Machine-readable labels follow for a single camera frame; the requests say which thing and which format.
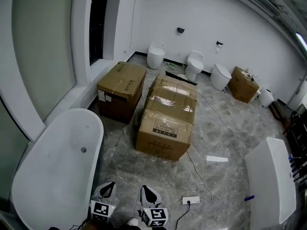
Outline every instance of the electrical cord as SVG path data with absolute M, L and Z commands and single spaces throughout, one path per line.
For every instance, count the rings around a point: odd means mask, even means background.
M 241 141 L 243 141 L 247 146 L 249 146 L 250 148 L 255 148 L 249 144 L 247 144 L 235 131 L 233 131 L 230 127 L 227 126 L 227 124 L 224 122 L 224 120 L 221 118 L 221 116 L 218 114 L 218 112 L 210 105 L 209 101 L 207 100 L 207 98 L 201 93 L 201 92 L 198 92 L 200 93 L 203 98 L 205 98 L 206 102 L 208 103 L 209 107 L 212 108 L 212 110 L 215 111 L 215 113 L 219 116 L 219 118 L 221 119 L 221 121 L 223 122 L 223 124 L 226 126 L 226 128 L 228 128 L 230 131 L 232 131 Z
M 192 163 L 193 163 L 193 166 L 194 166 L 194 169 L 195 169 L 197 175 L 201 178 L 202 183 L 204 184 L 204 186 L 207 188 L 207 190 L 210 192 L 210 195 L 211 195 L 211 199 L 210 199 L 209 202 L 203 201 L 202 199 L 201 199 L 201 201 L 204 202 L 205 204 L 211 204 L 211 203 L 212 203 L 212 200 L 213 200 L 212 192 L 211 192 L 211 190 L 207 187 L 207 185 L 206 185 L 204 179 L 202 178 L 202 176 L 198 173 L 198 171 L 197 171 L 197 169 L 196 169 L 196 166 L 195 166 L 195 163 L 194 163 L 194 161 L 193 161 L 193 159 L 192 159 L 192 157 L 191 157 L 191 155 L 190 155 L 190 153 L 189 153 L 189 150 L 188 150 L 187 152 L 188 152 L 188 155 L 189 155 L 189 157 L 190 157 L 190 159 L 191 159 L 191 161 L 192 161 Z
M 175 230 L 177 230 L 178 221 L 179 221 L 181 218 L 183 218 L 183 217 L 189 212 L 189 210 L 190 210 L 190 204 L 191 204 L 191 202 L 188 201 L 189 209 L 188 209 L 188 211 L 187 211 L 186 213 L 184 213 L 181 217 L 179 217 L 179 219 L 177 220 L 177 223 L 176 223 L 176 228 L 175 228 Z
M 133 29 L 133 17 L 134 17 L 135 1 L 136 0 L 134 0 L 134 5 L 133 5 L 132 23 L 131 23 L 131 37 L 130 37 L 130 47 L 129 48 L 131 48 L 131 45 L 132 45 L 132 29 Z

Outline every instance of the cardboard box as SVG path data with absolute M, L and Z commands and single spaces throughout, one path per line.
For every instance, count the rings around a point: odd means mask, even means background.
M 97 84 L 101 115 L 128 124 L 142 95 L 146 68 L 119 62 Z
M 190 146 L 195 106 L 195 86 L 159 75 L 147 96 L 135 149 L 178 160 Z
M 135 149 L 163 159 L 178 160 L 190 147 L 193 124 L 145 110 Z
M 255 81 L 252 81 L 251 77 L 246 76 L 242 72 L 244 72 L 243 69 L 235 67 L 228 87 L 236 99 L 249 103 L 259 89 L 259 86 Z

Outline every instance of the floor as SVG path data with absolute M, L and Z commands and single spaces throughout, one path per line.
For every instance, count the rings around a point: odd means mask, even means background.
M 146 57 L 139 55 L 130 62 L 147 66 Z M 183 196 L 200 196 L 202 200 L 210 200 L 210 194 L 187 154 L 179 161 L 166 161 L 134 149 L 148 88 L 156 75 L 165 74 L 165 70 L 182 72 L 179 66 L 171 68 L 163 63 L 157 70 L 147 69 L 142 97 L 129 125 L 101 116 L 105 134 L 96 176 L 99 184 L 110 181 L 117 184 L 117 209 L 111 219 L 116 227 L 133 216 L 140 220 L 139 191 L 142 185 L 150 186 L 161 194 L 169 213 L 168 230 L 175 229 L 177 219 L 188 209 L 181 203 Z M 216 90 L 205 74 L 199 74 L 196 82 L 198 91 L 248 144 L 257 146 L 265 137 L 284 139 L 281 124 L 258 100 L 250 104 L 236 100 L 229 91 Z M 250 206 L 244 201 L 249 196 L 244 156 L 251 148 L 224 126 L 199 93 L 197 100 L 195 130 L 189 152 L 213 192 L 213 202 L 191 205 L 189 213 L 179 221 L 178 230 L 247 230 Z M 99 115 L 96 105 L 92 111 Z M 213 162 L 207 156 L 227 158 L 228 161 Z

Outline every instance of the black cable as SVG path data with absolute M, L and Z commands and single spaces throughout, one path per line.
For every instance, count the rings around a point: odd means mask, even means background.
M 134 16 L 135 1 L 136 0 L 134 0 L 134 5 L 133 5 L 132 24 L 131 24 L 131 37 L 130 37 L 130 47 L 129 48 L 131 48 L 131 45 L 132 45 L 132 29 L 133 29 L 133 16 Z
M 176 228 L 175 228 L 175 230 L 177 230 L 177 226 L 178 226 L 178 221 L 181 219 L 181 218 L 183 218 L 188 212 L 189 212 L 189 210 L 190 210 L 190 204 L 191 204 L 191 202 L 190 201 L 188 201 L 188 204 L 189 204 L 189 209 L 188 209 L 188 211 L 186 212 L 186 213 L 184 213 L 181 217 L 179 217 L 179 219 L 177 220 L 177 223 L 176 223 Z

